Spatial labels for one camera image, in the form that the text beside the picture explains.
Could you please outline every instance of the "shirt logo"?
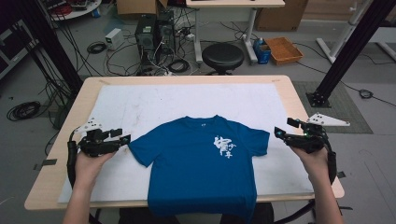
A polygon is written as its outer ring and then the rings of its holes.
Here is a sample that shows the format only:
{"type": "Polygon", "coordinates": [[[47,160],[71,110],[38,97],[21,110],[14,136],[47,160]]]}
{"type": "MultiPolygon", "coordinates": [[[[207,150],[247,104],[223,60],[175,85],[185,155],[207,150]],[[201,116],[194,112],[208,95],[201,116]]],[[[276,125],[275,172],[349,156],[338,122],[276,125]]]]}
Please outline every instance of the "shirt logo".
{"type": "Polygon", "coordinates": [[[233,148],[236,147],[236,145],[232,144],[231,142],[232,142],[231,139],[222,138],[222,137],[219,138],[219,136],[216,136],[215,142],[213,144],[218,149],[220,149],[220,156],[223,156],[223,152],[225,152],[224,156],[230,159],[232,156],[231,150],[233,150],[233,148]]]}

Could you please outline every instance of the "white mat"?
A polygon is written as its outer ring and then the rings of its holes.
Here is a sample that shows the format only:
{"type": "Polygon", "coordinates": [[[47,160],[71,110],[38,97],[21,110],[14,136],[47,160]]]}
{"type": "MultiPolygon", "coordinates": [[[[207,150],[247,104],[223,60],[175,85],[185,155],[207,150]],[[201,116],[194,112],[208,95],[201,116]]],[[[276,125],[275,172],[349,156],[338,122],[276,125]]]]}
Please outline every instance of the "white mat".
{"type": "MultiPolygon", "coordinates": [[[[273,84],[104,86],[90,118],[100,121],[103,131],[122,128],[135,140],[167,121],[215,115],[271,134],[268,155],[253,159],[258,195],[313,192],[300,160],[274,137],[275,126],[292,130],[273,84]]],[[[92,202],[146,200],[150,170],[128,147],[121,148],[99,174],[92,202]]],[[[59,203],[70,195],[66,179],[59,203]]]]}

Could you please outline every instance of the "black stool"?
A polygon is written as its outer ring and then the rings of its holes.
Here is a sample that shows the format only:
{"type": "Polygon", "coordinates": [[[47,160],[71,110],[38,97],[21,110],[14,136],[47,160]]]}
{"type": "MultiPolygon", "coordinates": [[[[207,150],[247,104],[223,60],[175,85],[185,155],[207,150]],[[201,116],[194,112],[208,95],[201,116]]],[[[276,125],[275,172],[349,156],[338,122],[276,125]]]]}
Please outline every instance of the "black stool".
{"type": "Polygon", "coordinates": [[[209,67],[216,71],[210,72],[207,76],[213,74],[230,75],[227,70],[234,70],[244,61],[244,52],[230,44],[214,44],[204,49],[202,59],[209,67]]]}

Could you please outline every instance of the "forearm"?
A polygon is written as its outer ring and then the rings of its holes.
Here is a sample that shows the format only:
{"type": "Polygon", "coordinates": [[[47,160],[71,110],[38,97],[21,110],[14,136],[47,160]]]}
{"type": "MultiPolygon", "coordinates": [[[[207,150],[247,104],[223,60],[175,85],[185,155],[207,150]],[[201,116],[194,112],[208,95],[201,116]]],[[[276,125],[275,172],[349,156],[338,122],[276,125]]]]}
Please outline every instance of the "forearm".
{"type": "Polygon", "coordinates": [[[90,213],[90,200],[92,188],[73,189],[72,196],[67,205],[63,224],[87,224],[90,213]]]}
{"type": "Polygon", "coordinates": [[[328,178],[312,181],[315,191],[315,207],[318,224],[344,223],[341,217],[337,201],[332,192],[332,186],[328,178]]]}

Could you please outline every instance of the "wooden crate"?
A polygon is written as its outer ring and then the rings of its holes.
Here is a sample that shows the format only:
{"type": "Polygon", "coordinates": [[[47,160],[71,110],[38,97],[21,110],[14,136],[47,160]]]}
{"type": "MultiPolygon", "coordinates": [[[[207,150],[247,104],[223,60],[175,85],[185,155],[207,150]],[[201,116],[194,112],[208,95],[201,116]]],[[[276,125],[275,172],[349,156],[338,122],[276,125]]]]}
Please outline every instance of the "wooden crate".
{"type": "Polygon", "coordinates": [[[271,58],[276,65],[295,63],[303,58],[303,54],[286,37],[265,39],[271,49],[271,58]]]}

